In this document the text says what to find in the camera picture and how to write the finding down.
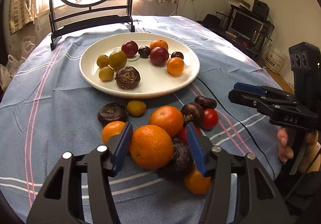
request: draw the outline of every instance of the hand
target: hand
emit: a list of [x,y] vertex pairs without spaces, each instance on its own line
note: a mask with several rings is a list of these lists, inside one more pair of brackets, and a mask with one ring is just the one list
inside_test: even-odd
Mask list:
[[[285,131],[285,128],[280,128],[277,134],[277,138],[279,139],[279,158],[282,162],[287,162],[289,159],[293,158],[293,150],[287,146],[288,143],[288,134]],[[304,153],[304,156],[298,166],[298,172],[303,173],[305,172],[306,168],[310,164],[310,162],[313,160],[315,155],[317,154],[319,150],[318,146],[318,132],[309,132],[305,135],[305,141],[308,144],[308,147]],[[315,160],[313,165],[310,167],[308,172],[312,171],[319,171],[321,164],[321,156]]]

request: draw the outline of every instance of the plate rim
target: plate rim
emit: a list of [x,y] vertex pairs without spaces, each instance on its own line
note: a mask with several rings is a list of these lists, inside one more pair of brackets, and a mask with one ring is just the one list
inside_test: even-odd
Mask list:
[[[93,81],[91,81],[83,72],[82,68],[81,68],[81,61],[82,61],[82,58],[84,56],[84,54],[87,52],[87,50],[92,47],[94,44],[100,42],[101,40],[105,40],[106,38],[109,38],[109,37],[115,37],[115,36],[119,36],[119,35],[124,35],[124,34],[150,34],[150,35],[155,35],[155,36],[162,36],[162,37],[166,37],[166,38],[169,38],[171,40],[175,40],[177,41],[178,43],[182,44],[183,46],[187,47],[189,49],[189,51],[191,51],[193,53],[193,55],[196,57],[197,59],[197,64],[198,64],[198,71],[195,73],[195,76],[191,76],[188,80],[186,80],[186,82],[184,82],[183,84],[177,86],[177,87],[174,87],[170,90],[166,90],[166,91],[160,91],[158,93],[145,93],[145,92],[120,92],[120,91],[117,91],[117,90],[112,90],[112,89],[108,89],[108,88],[105,88],[105,87],[102,87],[96,83],[94,83]],[[126,98],[126,99],[138,99],[138,98],[141,98],[141,99],[152,99],[152,98],[157,98],[157,97],[160,97],[160,96],[164,96],[164,95],[167,95],[167,94],[170,94],[170,93],[174,93],[176,91],[179,91],[181,89],[183,89],[184,87],[188,86],[189,84],[191,84],[195,78],[198,76],[199,72],[200,72],[200,68],[201,68],[201,65],[200,65],[200,61],[198,59],[198,56],[196,55],[196,53],[191,49],[189,48],[188,46],[184,45],[182,42],[174,39],[174,38],[171,38],[171,37],[167,37],[167,36],[163,36],[163,35],[160,35],[160,34],[154,34],[154,33],[138,33],[138,32],[134,32],[134,33],[121,33],[121,34],[116,34],[116,35],[111,35],[111,36],[107,36],[105,38],[102,38],[98,41],[96,41],[95,43],[89,45],[86,50],[84,50],[84,52],[82,53],[81,57],[80,57],[80,60],[79,60],[79,70],[80,70],[80,73],[82,75],[82,77],[85,79],[85,81],[87,83],[89,83],[92,87],[94,87],[95,89],[99,90],[99,91],[102,91],[103,93],[106,93],[106,94],[110,94],[112,96],[115,96],[115,97],[121,97],[121,98]]]

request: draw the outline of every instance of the silver bolt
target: silver bolt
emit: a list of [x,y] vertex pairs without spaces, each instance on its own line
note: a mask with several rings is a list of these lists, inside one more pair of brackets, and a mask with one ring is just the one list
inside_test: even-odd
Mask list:
[[213,152],[216,152],[216,153],[219,153],[219,152],[222,151],[222,148],[219,147],[219,146],[213,146],[212,151],[213,151]]
[[254,160],[256,158],[254,153],[249,153],[246,157],[248,157],[250,160]]
[[104,152],[106,150],[107,150],[107,146],[105,146],[105,145],[100,145],[97,147],[97,151],[99,151],[99,152]]
[[71,156],[72,156],[72,154],[71,154],[71,152],[69,152],[69,151],[65,152],[65,153],[62,155],[62,157],[63,157],[64,159],[69,159]]

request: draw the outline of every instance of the dark purple fruit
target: dark purple fruit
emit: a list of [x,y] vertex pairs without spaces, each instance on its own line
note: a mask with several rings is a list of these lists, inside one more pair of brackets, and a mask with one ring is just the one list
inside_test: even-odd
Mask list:
[[125,66],[118,70],[115,80],[121,89],[133,89],[139,84],[140,75],[134,67]]
[[198,103],[199,105],[202,106],[202,108],[205,109],[215,109],[217,106],[216,100],[212,98],[207,98],[204,96],[197,96],[194,100],[194,102]]
[[174,57],[179,57],[184,60],[184,55],[181,52],[172,53],[171,58],[174,58]]
[[155,47],[151,50],[149,59],[153,65],[163,66],[166,64],[170,54],[164,47]]
[[196,127],[203,126],[204,110],[198,103],[191,102],[184,105],[181,113],[183,114],[185,123],[192,122]]
[[126,122],[128,114],[126,106],[112,102],[101,108],[97,117],[102,126],[105,127],[108,123],[113,121]]
[[178,141],[173,141],[173,144],[173,159],[164,167],[157,170],[161,178],[170,180],[182,178],[193,170],[193,158],[190,148]]
[[144,59],[147,59],[149,57],[150,51],[151,49],[148,46],[142,46],[138,49],[139,55]]
[[126,41],[121,46],[121,50],[128,58],[132,58],[138,52],[138,45],[134,41]]

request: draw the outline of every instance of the blue tablecloth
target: blue tablecloth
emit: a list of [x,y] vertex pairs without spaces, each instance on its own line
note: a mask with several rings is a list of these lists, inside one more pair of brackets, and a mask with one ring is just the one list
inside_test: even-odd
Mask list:
[[[237,155],[255,153],[270,176],[276,178],[281,168],[277,153],[278,127],[270,125],[268,118],[255,109],[228,100],[228,92],[236,82],[277,86],[269,74],[229,42],[189,19],[180,16],[135,16],[134,19],[136,32],[174,38],[197,54],[201,63],[199,78],[222,105],[247,126],[270,165],[243,126],[220,106],[217,107],[218,126],[205,132],[212,143]],[[79,71],[79,59],[97,40],[129,32],[129,26],[123,24],[74,32],[63,36],[54,51],[50,50],[48,35],[10,83],[0,104],[0,189],[23,221],[62,153],[70,151],[80,155],[101,144],[99,109],[109,102],[127,103],[86,83]],[[181,109],[197,95],[211,97],[198,79],[176,93],[146,100],[146,114],[141,118],[130,117],[130,121],[138,128],[148,124],[156,106]],[[235,190],[235,177],[232,183]],[[110,186],[122,224],[194,224],[205,200],[205,195],[190,193],[183,183],[161,179],[154,171],[140,168],[130,156],[118,176],[110,179]],[[86,177],[82,195],[86,220],[92,222]],[[231,195],[230,221],[234,204],[235,191]]]

